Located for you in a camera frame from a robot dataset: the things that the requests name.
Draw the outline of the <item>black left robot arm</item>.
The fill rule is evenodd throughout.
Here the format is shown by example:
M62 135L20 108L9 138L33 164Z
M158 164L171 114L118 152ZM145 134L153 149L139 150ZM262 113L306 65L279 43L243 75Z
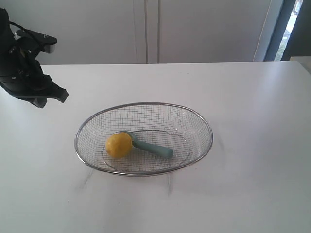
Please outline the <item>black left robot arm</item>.
M48 99L64 103L68 92L44 74L36 57L53 53L55 37L27 30L0 10L0 85L11 96L43 108Z

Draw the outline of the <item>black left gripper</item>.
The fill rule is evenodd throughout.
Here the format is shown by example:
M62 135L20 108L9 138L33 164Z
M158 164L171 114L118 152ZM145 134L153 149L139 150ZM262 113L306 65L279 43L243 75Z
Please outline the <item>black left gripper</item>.
M20 98L37 108L44 108L47 98L64 103L69 96L66 89L45 75L40 63L29 51L12 46L0 55L0 85L9 94L36 91L37 98Z

